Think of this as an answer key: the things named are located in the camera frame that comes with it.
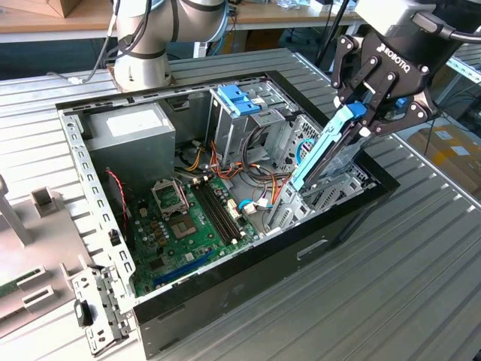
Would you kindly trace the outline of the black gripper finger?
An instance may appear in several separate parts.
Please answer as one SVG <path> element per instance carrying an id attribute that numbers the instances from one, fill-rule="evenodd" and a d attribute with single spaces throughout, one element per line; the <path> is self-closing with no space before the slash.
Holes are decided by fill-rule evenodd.
<path id="1" fill-rule="evenodd" d="M 359 120 L 359 134 L 388 135 L 432 118 L 437 109 L 428 91 L 431 75 L 415 70 L 413 74 L 386 72 L 373 86 L 374 94 Z"/>
<path id="2" fill-rule="evenodd" d="M 331 87 L 337 91 L 339 105 L 352 104 L 373 93 L 365 81 L 380 65 L 380 57 L 371 54 L 362 58 L 363 38 L 342 35 L 337 40 Z"/>

